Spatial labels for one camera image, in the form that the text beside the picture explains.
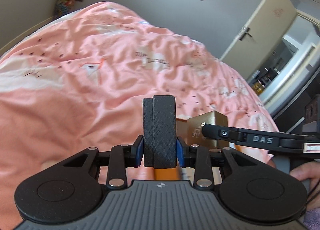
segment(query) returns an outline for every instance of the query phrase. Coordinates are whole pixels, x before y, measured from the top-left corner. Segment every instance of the bed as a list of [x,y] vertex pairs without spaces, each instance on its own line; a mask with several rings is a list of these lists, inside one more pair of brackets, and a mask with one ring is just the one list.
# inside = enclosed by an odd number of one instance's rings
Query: bed
[[[142,99],[174,95],[178,118],[212,110],[229,126],[276,131],[258,96],[232,68],[187,36],[101,2],[58,19],[0,59],[0,229],[21,218],[14,191],[27,177],[90,146],[133,143]],[[241,151],[267,162],[266,151]],[[152,179],[153,169],[127,169]]]

